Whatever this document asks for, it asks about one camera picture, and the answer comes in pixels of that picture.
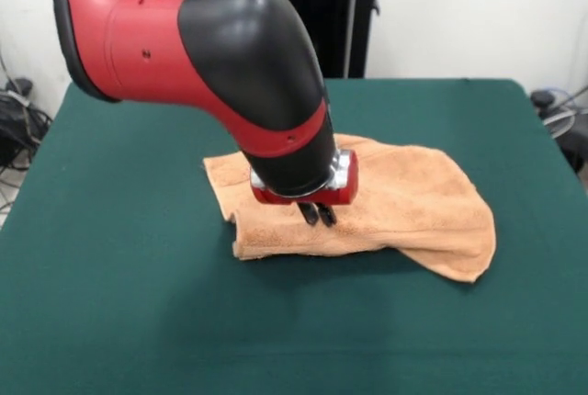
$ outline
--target towel fold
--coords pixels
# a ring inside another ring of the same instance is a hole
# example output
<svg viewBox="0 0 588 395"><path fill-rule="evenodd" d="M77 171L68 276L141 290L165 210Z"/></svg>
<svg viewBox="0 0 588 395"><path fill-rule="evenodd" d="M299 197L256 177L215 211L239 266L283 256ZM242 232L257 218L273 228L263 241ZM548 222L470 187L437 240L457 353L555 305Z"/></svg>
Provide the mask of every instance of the towel fold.
<svg viewBox="0 0 588 395"><path fill-rule="evenodd" d="M335 138L357 153L359 189L352 205L334 207L332 228L309 226L296 205L258 203L242 153L204 160L222 217L237 227L235 257L339 256L391 247L457 281L474 282L489 267L496 245L492 212L450 157L420 146Z"/></svg>

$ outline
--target white wall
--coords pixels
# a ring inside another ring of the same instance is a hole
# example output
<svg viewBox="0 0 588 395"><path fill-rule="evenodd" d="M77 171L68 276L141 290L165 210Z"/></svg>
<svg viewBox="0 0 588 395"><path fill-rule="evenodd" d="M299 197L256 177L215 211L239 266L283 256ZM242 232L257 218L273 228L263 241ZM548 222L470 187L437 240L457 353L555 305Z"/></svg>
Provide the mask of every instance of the white wall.
<svg viewBox="0 0 588 395"><path fill-rule="evenodd" d="M527 90L588 83L588 0L379 0L367 76L511 77ZM69 83L51 0L0 0L9 69L54 114Z"/></svg>

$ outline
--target red robot arm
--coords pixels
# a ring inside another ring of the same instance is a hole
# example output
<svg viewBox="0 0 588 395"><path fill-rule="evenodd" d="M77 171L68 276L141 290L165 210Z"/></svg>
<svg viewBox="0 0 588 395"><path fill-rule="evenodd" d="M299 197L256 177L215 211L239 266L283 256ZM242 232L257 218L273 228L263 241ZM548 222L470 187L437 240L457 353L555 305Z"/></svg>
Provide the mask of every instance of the red robot arm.
<svg viewBox="0 0 588 395"><path fill-rule="evenodd" d="M68 70L90 96L208 111L251 164L262 202L353 200L356 158L336 148L319 64L288 0L53 2Z"/></svg>

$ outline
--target metal pole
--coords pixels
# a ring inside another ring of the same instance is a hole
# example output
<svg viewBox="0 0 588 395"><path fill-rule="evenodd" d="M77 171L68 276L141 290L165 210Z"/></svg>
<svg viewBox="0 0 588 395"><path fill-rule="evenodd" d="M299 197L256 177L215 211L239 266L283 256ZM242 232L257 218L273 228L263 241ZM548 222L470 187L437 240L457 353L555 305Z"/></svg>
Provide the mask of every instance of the metal pole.
<svg viewBox="0 0 588 395"><path fill-rule="evenodd" d="M356 0L349 0L347 8L347 32L345 38L345 65L343 77L349 78L349 67L351 65L351 47L353 45L353 25L356 20Z"/></svg>

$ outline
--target green table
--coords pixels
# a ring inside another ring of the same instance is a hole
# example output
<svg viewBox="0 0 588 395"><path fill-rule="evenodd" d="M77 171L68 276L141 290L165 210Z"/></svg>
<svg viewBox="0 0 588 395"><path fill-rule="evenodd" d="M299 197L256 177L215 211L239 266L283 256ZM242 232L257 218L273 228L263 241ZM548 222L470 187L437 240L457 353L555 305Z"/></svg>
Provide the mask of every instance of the green table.
<svg viewBox="0 0 588 395"><path fill-rule="evenodd" d="M476 285L392 250L239 262L201 162L236 149L221 126L72 86L0 233L0 394L588 393L588 200L521 88L329 89L338 131L477 184Z"/></svg>

